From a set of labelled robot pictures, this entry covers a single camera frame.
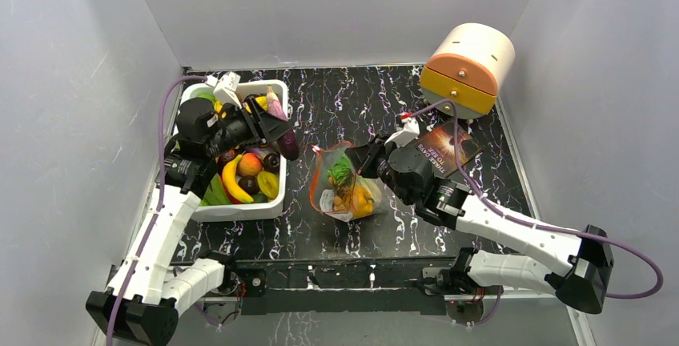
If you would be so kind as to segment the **purple eggplant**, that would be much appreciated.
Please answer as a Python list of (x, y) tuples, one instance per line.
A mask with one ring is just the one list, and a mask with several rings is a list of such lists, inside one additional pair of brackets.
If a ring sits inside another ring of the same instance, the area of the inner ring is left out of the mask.
[(267, 112), (277, 120), (276, 144), (279, 153), (287, 160), (295, 161), (299, 158), (300, 150), (299, 144), (296, 140), (295, 133), (291, 129), (288, 118), (283, 111), (282, 104), (279, 97), (274, 92), (271, 86), (267, 87)]

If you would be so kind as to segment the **green lettuce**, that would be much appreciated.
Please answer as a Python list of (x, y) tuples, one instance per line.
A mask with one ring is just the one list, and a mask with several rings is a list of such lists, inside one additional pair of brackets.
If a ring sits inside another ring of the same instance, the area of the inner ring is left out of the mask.
[(351, 185), (354, 178), (354, 169), (351, 160), (342, 155), (326, 171), (327, 180), (333, 187), (345, 187)]

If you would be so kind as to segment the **clear zip top bag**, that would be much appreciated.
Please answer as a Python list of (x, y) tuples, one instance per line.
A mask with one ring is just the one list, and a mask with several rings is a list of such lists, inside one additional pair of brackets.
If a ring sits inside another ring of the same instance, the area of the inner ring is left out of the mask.
[(316, 168), (309, 195), (311, 206), (345, 223), (386, 211), (381, 184), (358, 175), (348, 158), (353, 147), (350, 142), (325, 149), (312, 147)]

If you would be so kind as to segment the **red peach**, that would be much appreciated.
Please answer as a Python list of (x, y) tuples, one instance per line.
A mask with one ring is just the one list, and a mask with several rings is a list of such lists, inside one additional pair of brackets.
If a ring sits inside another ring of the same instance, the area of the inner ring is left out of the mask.
[(237, 165), (237, 175), (241, 177), (257, 176), (262, 170), (263, 163), (254, 153), (244, 154)]

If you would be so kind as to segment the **orange bell pepper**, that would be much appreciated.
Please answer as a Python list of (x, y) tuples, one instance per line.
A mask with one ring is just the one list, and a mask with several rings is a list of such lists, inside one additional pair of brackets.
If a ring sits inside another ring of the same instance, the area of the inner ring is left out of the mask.
[(353, 219), (367, 217), (375, 212), (373, 194), (362, 185), (355, 185), (344, 197), (344, 204)]

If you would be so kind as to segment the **brown longan bunch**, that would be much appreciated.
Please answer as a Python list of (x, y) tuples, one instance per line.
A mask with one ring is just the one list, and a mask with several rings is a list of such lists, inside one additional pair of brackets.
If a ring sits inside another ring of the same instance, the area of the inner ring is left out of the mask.
[(323, 190), (319, 206), (323, 212), (348, 212), (344, 204), (344, 197), (348, 192), (351, 192), (354, 187), (354, 180), (351, 185), (345, 187), (333, 187), (329, 182), (329, 186)]

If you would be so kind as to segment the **single yellow banana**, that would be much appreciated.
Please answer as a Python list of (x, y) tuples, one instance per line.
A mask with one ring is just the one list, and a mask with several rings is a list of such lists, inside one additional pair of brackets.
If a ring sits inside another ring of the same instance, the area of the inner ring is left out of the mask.
[(222, 181), (229, 195), (234, 199), (238, 200), (240, 203), (250, 204), (254, 203), (254, 199), (251, 195), (245, 192), (244, 189), (238, 185), (236, 180), (237, 165), (242, 158), (242, 154), (237, 155), (230, 162), (228, 162), (222, 170)]

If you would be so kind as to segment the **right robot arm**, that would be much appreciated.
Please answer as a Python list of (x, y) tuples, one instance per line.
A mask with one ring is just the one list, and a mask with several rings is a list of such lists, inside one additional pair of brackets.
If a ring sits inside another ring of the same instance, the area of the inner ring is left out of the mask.
[(414, 147), (397, 147), (380, 137), (345, 154), (358, 175), (381, 180), (426, 222), (512, 249), (509, 255), (460, 250), (440, 287), (462, 293), (491, 286), (525, 288), (554, 295), (580, 312), (602, 313), (613, 255), (600, 228), (588, 225), (577, 231), (513, 217), (512, 211), (474, 195), (469, 186), (439, 177)]

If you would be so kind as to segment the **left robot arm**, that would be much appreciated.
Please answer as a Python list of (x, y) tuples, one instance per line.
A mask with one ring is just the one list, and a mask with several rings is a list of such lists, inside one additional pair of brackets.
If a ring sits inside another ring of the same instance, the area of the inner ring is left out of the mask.
[(207, 293), (235, 291), (239, 273), (229, 256), (208, 253), (168, 280), (171, 258), (216, 175), (218, 156), (271, 143), (291, 131), (281, 107), (262, 107), (252, 97), (239, 106), (226, 103), (220, 111), (208, 99), (188, 99), (179, 106), (175, 126), (176, 134), (159, 144), (162, 163), (153, 207), (106, 289), (92, 291), (86, 301), (107, 344), (122, 339), (166, 345), (179, 317)]

